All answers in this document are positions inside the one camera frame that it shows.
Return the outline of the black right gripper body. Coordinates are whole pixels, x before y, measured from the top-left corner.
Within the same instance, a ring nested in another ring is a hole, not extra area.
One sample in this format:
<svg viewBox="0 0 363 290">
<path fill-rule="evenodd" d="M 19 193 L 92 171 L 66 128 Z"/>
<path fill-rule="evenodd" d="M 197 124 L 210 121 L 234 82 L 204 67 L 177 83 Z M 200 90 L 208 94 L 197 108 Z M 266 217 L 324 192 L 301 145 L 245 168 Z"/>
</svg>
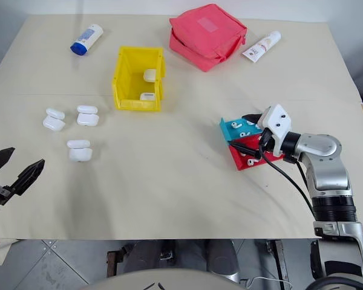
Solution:
<svg viewBox="0 0 363 290">
<path fill-rule="evenodd" d="M 266 152 L 272 153 L 275 146 L 273 132 L 269 128 L 264 128 L 258 142 L 258 151 L 260 156 L 265 156 Z"/>
</svg>

